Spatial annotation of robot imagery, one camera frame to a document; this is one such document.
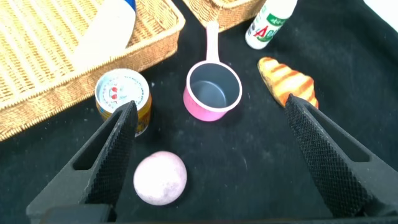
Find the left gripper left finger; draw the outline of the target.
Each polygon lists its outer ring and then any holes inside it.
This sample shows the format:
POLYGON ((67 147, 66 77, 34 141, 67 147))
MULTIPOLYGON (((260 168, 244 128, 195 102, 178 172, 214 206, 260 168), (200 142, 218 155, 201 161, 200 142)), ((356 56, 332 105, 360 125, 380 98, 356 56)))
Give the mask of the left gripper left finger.
POLYGON ((114 221, 137 121, 135 102, 120 106, 27 206, 30 222, 114 221))

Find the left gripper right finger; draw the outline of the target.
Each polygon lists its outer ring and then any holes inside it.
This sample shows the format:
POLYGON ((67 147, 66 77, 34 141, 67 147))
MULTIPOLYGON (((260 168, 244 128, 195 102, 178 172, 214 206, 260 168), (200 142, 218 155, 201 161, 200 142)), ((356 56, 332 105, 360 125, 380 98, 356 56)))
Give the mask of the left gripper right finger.
POLYGON ((309 102, 289 95, 285 114, 312 179, 336 217, 397 215, 397 171, 309 102))

